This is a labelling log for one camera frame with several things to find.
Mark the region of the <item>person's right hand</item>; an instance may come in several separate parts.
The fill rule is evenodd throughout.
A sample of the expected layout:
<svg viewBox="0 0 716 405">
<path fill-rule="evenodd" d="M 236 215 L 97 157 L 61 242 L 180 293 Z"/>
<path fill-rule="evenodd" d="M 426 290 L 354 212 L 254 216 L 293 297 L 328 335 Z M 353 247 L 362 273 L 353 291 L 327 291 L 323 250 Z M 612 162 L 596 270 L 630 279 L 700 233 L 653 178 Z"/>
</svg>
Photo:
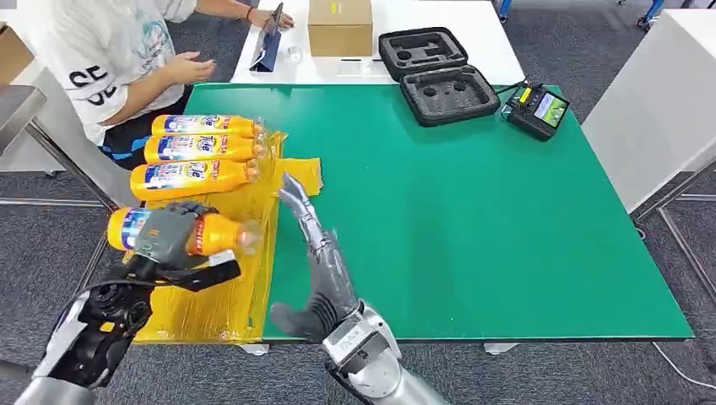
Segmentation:
<svg viewBox="0 0 716 405">
<path fill-rule="evenodd" d="M 205 81 L 214 72 L 214 60 L 199 61 L 198 51 L 189 51 L 176 55 L 169 61 L 164 69 L 168 78 L 174 84 L 190 84 Z"/>
</svg>

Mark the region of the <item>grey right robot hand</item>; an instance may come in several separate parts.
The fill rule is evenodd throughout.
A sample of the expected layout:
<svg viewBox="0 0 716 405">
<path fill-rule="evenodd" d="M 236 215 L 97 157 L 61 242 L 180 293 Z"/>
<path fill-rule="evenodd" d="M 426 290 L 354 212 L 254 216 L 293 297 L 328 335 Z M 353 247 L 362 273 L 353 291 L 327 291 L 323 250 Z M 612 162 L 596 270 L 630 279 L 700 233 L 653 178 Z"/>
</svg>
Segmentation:
<svg viewBox="0 0 716 405">
<path fill-rule="evenodd" d="M 306 242 L 311 293 L 303 309 L 282 302 L 270 307 L 271 322 L 284 334 L 319 342 L 360 306 L 335 234 L 325 230 L 303 185 L 282 175 L 282 203 L 294 214 Z"/>
</svg>

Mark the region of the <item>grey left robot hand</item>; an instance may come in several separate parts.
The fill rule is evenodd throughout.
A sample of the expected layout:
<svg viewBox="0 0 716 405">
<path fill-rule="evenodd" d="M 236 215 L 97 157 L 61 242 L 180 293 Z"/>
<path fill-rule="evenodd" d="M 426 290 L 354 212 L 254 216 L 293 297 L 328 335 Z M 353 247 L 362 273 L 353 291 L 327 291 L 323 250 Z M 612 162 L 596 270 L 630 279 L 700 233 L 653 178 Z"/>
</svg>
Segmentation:
<svg viewBox="0 0 716 405">
<path fill-rule="evenodd" d="M 208 257 L 190 253 L 189 246 L 197 222 L 208 213 L 219 211 L 194 201 L 171 202 L 153 209 L 139 231 L 133 252 L 170 270 L 202 265 Z"/>
</svg>

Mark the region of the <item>person's left hand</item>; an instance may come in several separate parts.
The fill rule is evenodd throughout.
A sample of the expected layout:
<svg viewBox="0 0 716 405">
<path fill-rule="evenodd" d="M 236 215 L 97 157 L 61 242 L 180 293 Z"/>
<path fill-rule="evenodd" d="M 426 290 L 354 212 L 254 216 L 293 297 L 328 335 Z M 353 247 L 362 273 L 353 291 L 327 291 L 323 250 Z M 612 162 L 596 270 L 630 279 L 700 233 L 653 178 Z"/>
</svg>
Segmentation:
<svg viewBox="0 0 716 405">
<path fill-rule="evenodd" d="M 271 10 L 251 8 L 247 12 L 247 20 L 254 26 L 262 27 L 267 21 L 272 19 L 273 13 Z M 295 21 L 289 14 L 281 13 L 278 17 L 277 25 L 280 28 L 292 28 L 295 25 Z"/>
</svg>

